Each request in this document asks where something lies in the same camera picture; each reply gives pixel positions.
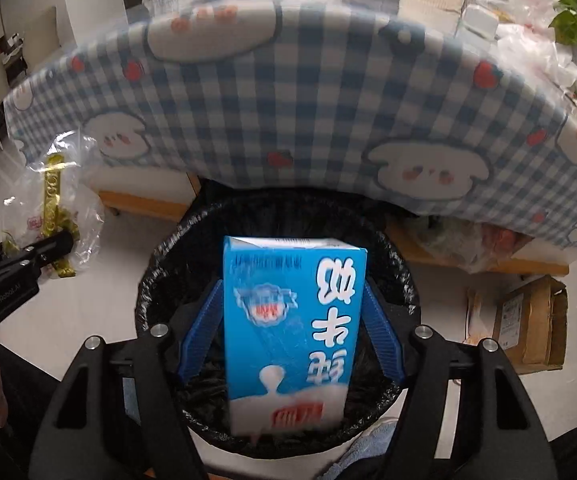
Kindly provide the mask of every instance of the red strawberry print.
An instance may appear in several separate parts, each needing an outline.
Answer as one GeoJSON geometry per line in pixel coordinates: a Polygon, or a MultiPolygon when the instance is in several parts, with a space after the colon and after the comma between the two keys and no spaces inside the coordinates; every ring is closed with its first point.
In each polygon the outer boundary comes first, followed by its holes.
{"type": "Polygon", "coordinates": [[[546,213],[544,213],[543,211],[540,211],[538,213],[535,213],[533,215],[533,217],[531,218],[531,220],[533,221],[533,223],[535,224],[540,224],[542,223],[544,220],[546,220],[546,213]]]}
{"type": "Polygon", "coordinates": [[[272,168],[290,168],[293,166],[293,156],[289,151],[270,152],[266,156],[266,161],[272,168]]]}
{"type": "Polygon", "coordinates": [[[71,68],[73,69],[74,72],[79,73],[83,72],[86,67],[84,65],[84,62],[80,58],[75,56],[71,60],[71,68]]]}
{"type": "Polygon", "coordinates": [[[501,72],[497,67],[487,61],[480,61],[473,74],[473,84],[477,88],[491,90],[497,88],[500,78],[501,72]]]}
{"type": "Polygon", "coordinates": [[[139,61],[129,61],[124,67],[124,77],[130,82],[139,81],[144,75],[144,67],[139,61]]]}
{"type": "Polygon", "coordinates": [[[535,130],[532,134],[529,134],[526,137],[526,143],[530,146],[536,146],[541,142],[544,142],[546,139],[546,130],[540,128],[539,130],[535,130]]]}

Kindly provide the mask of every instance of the milk carton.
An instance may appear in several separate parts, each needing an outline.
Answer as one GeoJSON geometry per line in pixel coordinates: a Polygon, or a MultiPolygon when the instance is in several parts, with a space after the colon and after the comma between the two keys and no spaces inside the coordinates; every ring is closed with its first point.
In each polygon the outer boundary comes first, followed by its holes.
{"type": "Polygon", "coordinates": [[[233,435],[342,420],[365,273],[366,250],[337,240],[225,238],[233,435]]]}

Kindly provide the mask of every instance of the cardboard box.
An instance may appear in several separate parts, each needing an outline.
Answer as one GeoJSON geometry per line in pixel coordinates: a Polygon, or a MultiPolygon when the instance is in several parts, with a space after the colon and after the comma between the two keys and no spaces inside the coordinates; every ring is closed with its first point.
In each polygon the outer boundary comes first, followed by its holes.
{"type": "Polygon", "coordinates": [[[552,276],[527,283],[501,301],[493,337],[518,374],[561,370],[567,313],[566,286],[552,276]]]}

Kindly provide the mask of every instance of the black trash bag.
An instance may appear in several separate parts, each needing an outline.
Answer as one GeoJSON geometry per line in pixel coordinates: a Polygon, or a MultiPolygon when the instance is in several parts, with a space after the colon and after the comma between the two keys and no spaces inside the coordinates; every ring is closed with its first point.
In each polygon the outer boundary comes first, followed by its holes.
{"type": "MultiPolygon", "coordinates": [[[[226,198],[212,202],[208,198],[212,191],[211,186],[203,187],[174,234],[151,257],[139,285],[138,334],[153,324],[168,322],[178,306],[196,301],[214,277],[222,277],[226,235],[337,238],[366,248],[367,273],[385,300],[401,305],[420,322],[417,290],[401,255],[381,231],[355,212],[360,203],[365,205],[366,199],[330,191],[282,189],[230,191],[226,198]]],[[[255,444],[248,438],[231,436],[223,325],[200,374],[187,384],[179,378],[175,380],[180,413],[189,428],[220,449],[264,459],[318,453],[347,442],[373,424],[401,391],[383,375],[363,323],[357,338],[344,420],[332,430],[264,435],[255,444]]]]}

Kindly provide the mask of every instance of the checkered tablecloth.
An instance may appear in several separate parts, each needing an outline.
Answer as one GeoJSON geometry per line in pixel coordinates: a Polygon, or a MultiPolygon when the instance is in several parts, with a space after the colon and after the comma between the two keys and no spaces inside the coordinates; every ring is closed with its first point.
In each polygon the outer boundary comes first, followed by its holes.
{"type": "Polygon", "coordinates": [[[577,246],[577,114],[360,1],[200,0],[109,32],[14,90],[9,132],[28,160],[81,128],[110,166],[356,192],[577,246]]]}

